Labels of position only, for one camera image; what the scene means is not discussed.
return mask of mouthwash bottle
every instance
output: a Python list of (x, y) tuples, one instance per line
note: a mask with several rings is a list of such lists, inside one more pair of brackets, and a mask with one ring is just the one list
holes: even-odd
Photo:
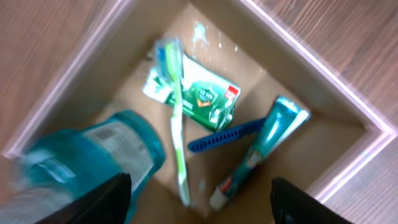
[(61, 188), (76, 200), (119, 172), (131, 176), (131, 206), (160, 169), (165, 154), (150, 124), (131, 110), (93, 127), (62, 130), (39, 139), (18, 162), (17, 186)]

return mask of green toothbrush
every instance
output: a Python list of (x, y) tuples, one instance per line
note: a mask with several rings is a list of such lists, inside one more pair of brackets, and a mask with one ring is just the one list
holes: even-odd
[(177, 39), (161, 40), (156, 44), (157, 65), (161, 75), (173, 88), (175, 103), (171, 119), (172, 137), (177, 156), (178, 187), (182, 203), (187, 207), (190, 204), (190, 193), (187, 178), (187, 168), (183, 151), (182, 138), (182, 87), (183, 77), (182, 51)]

